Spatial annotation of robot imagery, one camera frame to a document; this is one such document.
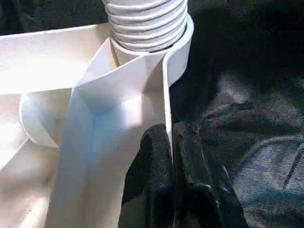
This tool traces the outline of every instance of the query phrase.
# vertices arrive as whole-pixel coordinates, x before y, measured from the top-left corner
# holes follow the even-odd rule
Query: plastic compartment
[[[117,227],[124,176],[143,132],[164,123],[171,135],[169,85],[185,70],[192,33],[188,17],[182,39],[155,53],[121,47],[108,36],[108,24],[0,38],[1,73],[18,71],[17,80],[26,78],[32,67],[35,75],[22,78],[28,83],[20,88],[9,80],[5,91],[17,94],[15,109],[24,140],[0,172],[0,205],[6,207],[0,211],[1,227]],[[36,41],[24,47],[31,39]],[[13,43],[19,43],[13,53],[2,46]],[[38,75],[50,75],[43,66],[34,67],[39,58],[46,61],[45,71],[61,61],[77,65],[83,58],[84,63],[71,71],[72,65],[53,69],[53,81],[44,81]],[[25,75],[12,67],[14,59]],[[35,86],[29,83],[35,80]],[[62,92],[68,106],[65,99],[57,103]],[[64,119],[64,127],[56,128]],[[20,197],[7,204],[14,191]]]

